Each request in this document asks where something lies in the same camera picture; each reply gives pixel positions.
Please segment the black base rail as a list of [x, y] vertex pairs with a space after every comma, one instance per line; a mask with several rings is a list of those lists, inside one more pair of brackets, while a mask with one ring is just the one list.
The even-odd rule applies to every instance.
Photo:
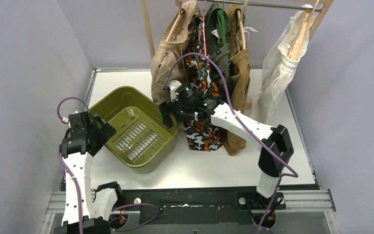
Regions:
[[281, 187], [275, 201], [255, 187], [125, 190], [111, 213], [115, 234], [337, 234], [329, 190]]

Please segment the camouflage patterned shorts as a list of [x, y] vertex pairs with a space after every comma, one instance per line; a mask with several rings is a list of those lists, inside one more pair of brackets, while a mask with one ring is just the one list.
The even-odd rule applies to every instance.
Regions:
[[184, 133], [188, 146], [196, 151], [216, 151], [223, 145], [225, 131], [210, 123], [209, 106], [221, 97], [218, 85], [210, 77], [211, 66], [204, 58], [204, 36], [202, 15], [193, 15], [190, 27], [192, 34], [187, 45], [188, 53], [200, 53], [200, 55], [188, 55], [183, 59], [183, 65], [187, 67], [187, 82], [190, 89], [198, 96], [193, 101], [196, 106], [197, 118], [189, 118], [183, 122]]

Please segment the wooden clothes rack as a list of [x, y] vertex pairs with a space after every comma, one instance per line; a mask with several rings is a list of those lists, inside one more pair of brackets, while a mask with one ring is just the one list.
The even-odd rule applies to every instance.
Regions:
[[[273, 3], [270, 0], [267, 0], [265, 2], [260, 2], [259, 0], [217, 0], [216, 3], [228, 3], [228, 4], [236, 4], [241, 5], [243, 7], [243, 10], [245, 11], [246, 8], [252, 6], [252, 7], [266, 7], [266, 8], [274, 8], [274, 9], [292, 9], [292, 10], [304, 10], [309, 11], [309, 8], [299, 7], [295, 5], [291, 5], [293, 3], [292, 0], [281, 0], [280, 3]], [[298, 0], [297, 3], [308, 3], [313, 4], [314, 8], [312, 9], [313, 12], [317, 12], [317, 18], [315, 22], [313, 23], [311, 29], [310, 29], [310, 39], [313, 38], [315, 32], [317, 31], [319, 25], [323, 21], [326, 13], [330, 9], [333, 1], [332, 0]], [[144, 24], [145, 24], [145, 30], [147, 34], [148, 39], [148, 45], [150, 50], [150, 57], [153, 58], [156, 50], [154, 48], [154, 42], [153, 42], [153, 33], [152, 33], [152, 27], [150, 22], [150, 15], [149, 15], [149, 5], [147, 0], [141, 1], [142, 5], [142, 11], [143, 11], [143, 17], [144, 17]]]

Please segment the olive green plastic basket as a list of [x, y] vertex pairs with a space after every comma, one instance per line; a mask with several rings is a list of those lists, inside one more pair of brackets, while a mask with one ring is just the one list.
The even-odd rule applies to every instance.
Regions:
[[116, 88], [90, 107], [93, 115], [107, 121], [116, 133], [106, 143], [124, 165], [139, 174], [147, 174], [173, 151], [178, 124], [163, 123], [157, 104], [131, 86]]

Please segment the wooden hanger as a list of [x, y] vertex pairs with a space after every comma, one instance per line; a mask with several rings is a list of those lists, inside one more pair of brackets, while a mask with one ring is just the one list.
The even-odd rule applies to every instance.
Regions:
[[290, 57], [291, 60], [294, 60], [294, 61], [298, 60], [301, 44], [302, 44], [304, 35], [306, 33], [308, 20], [311, 17], [311, 15], [314, 14], [318, 4], [319, 4], [319, 0], [316, 1], [313, 9], [309, 13], [306, 12], [306, 14], [305, 14], [305, 19], [302, 23], [301, 30], [300, 30], [299, 37], [298, 37], [298, 40], [296, 42], [296, 45], [293, 47], [293, 50], [289, 52], [289, 57]]

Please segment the dark green shorts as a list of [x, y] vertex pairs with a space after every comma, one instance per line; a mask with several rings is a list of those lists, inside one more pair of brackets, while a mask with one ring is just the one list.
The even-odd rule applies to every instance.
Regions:
[[227, 45], [223, 45], [222, 39], [219, 36], [219, 26], [217, 19], [217, 11], [222, 9], [222, 7], [213, 3], [205, 15], [205, 32], [206, 32], [206, 48], [207, 54], [210, 59], [219, 67], [221, 70], [226, 84], [227, 89], [230, 92], [231, 89], [231, 78], [230, 78], [230, 56], [232, 53], [231, 42], [229, 38], [230, 32], [230, 19], [227, 16], [227, 13], [224, 11], [225, 26], [226, 26], [226, 41]]

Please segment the beige shorts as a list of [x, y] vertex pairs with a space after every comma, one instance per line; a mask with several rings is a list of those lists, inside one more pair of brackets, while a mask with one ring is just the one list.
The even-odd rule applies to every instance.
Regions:
[[187, 46], [193, 33], [192, 18], [199, 11], [200, 7], [197, 1], [189, 0], [183, 3], [181, 13], [176, 14], [167, 27], [152, 58], [150, 64], [151, 97], [157, 104], [170, 99], [170, 93], [164, 90], [168, 76], [170, 76], [170, 80], [178, 80], [181, 83], [187, 80], [187, 72], [182, 63], [178, 63], [172, 72], [170, 69], [187, 52]]

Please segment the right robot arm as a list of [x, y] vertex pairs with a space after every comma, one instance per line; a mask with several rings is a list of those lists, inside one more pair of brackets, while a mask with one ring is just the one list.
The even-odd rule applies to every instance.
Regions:
[[159, 105], [163, 123], [173, 126], [170, 115], [175, 115], [178, 121], [187, 119], [204, 121], [248, 141], [254, 146], [260, 146], [258, 166], [261, 176], [255, 193], [255, 203], [261, 208], [267, 208], [274, 201], [273, 193], [282, 177], [283, 169], [294, 154], [294, 147], [289, 131], [283, 125], [276, 127], [260, 123], [230, 106], [219, 98], [203, 97], [185, 85], [179, 87], [164, 87], [170, 98]]

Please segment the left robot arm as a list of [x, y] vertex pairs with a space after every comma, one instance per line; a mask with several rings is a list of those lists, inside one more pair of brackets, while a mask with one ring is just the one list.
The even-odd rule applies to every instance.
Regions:
[[69, 129], [59, 146], [58, 159], [66, 171], [66, 197], [62, 224], [54, 233], [109, 234], [112, 209], [125, 204], [125, 195], [116, 181], [99, 185], [92, 194], [91, 169], [93, 157], [116, 130], [87, 111], [73, 113], [63, 122]]

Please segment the white shorts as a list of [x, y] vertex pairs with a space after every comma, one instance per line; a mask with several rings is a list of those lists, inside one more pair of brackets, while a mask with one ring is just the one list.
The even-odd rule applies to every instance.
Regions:
[[297, 11], [292, 16], [279, 39], [267, 53], [262, 64], [262, 89], [257, 100], [256, 120], [268, 124], [277, 109], [278, 103], [285, 93], [288, 85], [294, 78], [301, 58], [307, 51], [310, 42], [310, 29], [315, 22], [315, 13], [308, 20], [299, 57], [297, 61], [291, 60], [289, 52], [293, 50], [299, 37], [306, 12]]

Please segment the pink hanger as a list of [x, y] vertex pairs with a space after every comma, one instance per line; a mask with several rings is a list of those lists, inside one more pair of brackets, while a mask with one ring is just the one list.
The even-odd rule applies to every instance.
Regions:
[[206, 0], [203, 0], [204, 6], [201, 13], [201, 21], [202, 21], [202, 35], [203, 35], [203, 50], [204, 55], [207, 56], [207, 48], [206, 48], [206, 32], [205, 32], [205, 15], [206, 15]]

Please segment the green hanger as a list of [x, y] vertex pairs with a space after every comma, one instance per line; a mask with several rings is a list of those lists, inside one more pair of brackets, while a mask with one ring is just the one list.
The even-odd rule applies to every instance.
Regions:
[[218, 19], [218, 26], [219, 26], [219, 36], [222, 39], [223, 45], [227, 45], [226, 41], [226, 26], [225, 26], [225, 18], [224, 18], [224, 10], [219, 9], [217, 11], [217, 19]]

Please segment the brown shorts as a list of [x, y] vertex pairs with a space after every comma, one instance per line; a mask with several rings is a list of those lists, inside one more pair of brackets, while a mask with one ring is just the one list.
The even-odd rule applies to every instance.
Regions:
[[230, 30], [228, 33], [231, 46], [230, 56], [230, 99], [233, 109], [236, 111], [245, 111], [250, 85], [250, 64], [249, 49], [242, 47], [236, 42], [236, 36], [240, 34], [240, 23], [238, 13], [241, 11], [239, 5], [231, 5], [227, 10], [227, 16], [230, 20]]

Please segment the white plastic hanger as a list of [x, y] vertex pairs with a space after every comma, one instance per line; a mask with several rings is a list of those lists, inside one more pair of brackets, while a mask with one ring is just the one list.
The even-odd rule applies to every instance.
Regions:
[[253, 27], [247, 26], [243, 28], [244, 36], [242, 35], [241, 31], [239, 31], [236, 34], [236, 45], [237, 45], [238, 51], [246, 48], [251, 33], [258, 33], [258, 30], [254, 29]]

